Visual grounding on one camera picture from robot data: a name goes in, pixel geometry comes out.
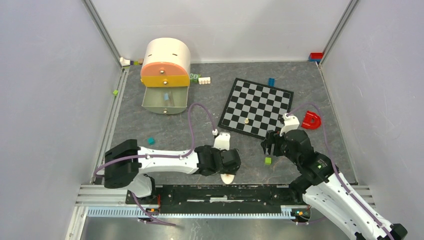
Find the yellow drawer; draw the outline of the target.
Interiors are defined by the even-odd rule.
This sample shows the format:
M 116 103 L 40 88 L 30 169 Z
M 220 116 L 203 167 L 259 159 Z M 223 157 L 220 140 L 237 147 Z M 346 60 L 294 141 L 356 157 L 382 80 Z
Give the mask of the yellow drawer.
M 141 82 L 148 88 L 188 87 L 188 75 L 156 75 L 142 76 Z

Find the small green cube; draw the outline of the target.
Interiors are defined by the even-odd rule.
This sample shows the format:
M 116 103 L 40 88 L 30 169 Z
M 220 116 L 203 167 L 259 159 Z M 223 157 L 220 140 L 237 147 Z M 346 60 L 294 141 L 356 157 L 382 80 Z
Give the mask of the small green cube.
M 265 165 L 271 165 L 272 164 L 272 158 L 271 157 L 266 157 L 264 159 L 264 164 Z

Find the grey green bottom drawer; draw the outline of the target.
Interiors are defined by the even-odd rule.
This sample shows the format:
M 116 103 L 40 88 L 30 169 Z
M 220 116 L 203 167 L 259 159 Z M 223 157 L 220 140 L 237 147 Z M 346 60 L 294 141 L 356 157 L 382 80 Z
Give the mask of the grey green bottom drawer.
M 168 106 L 164 94 L 172 91 L 174 106 Z M 189 88 L 184 87 L 147 87 L 144 93 L 142 107 L 146 110 L 163 115 L 182 113 L 188 105 Z

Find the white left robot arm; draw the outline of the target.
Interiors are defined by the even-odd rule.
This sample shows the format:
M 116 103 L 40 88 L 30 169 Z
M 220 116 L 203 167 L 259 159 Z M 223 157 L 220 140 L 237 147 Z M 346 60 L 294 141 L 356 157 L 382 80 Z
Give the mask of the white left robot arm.
M 145 204 L 157 198 L 154 179 L 150 173 L 177 172 L 188 175 L 236 175 L 241 157 L 236 149 L 212 145 L 172 151 L 157 150 L 138 145 L 128 139 L 108 150 L 104 155 L 104 187 L 126 189 Z

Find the black grey chessboard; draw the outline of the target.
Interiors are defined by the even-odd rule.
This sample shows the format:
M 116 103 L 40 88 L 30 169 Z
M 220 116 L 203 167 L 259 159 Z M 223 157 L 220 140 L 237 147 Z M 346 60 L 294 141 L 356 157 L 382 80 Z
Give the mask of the black grey chessboard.
M 291 111 L 293 98 L 293 91 L 236 78 L 217 125 L 264 139 L 267 131 L 283 127 L 280 118 Z

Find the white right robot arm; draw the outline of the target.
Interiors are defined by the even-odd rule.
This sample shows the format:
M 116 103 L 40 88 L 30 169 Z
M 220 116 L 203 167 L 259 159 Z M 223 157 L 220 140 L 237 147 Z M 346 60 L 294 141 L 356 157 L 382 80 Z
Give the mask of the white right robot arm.
M 269 130 L 261 143 L 267 155 L 288 158 L 300 172 L 289 199 L 318 210 L 351 240 L 403 240 L 407 229 L 377 213 L 348 183 L 332 160 L 315 151 L 304 130 Z

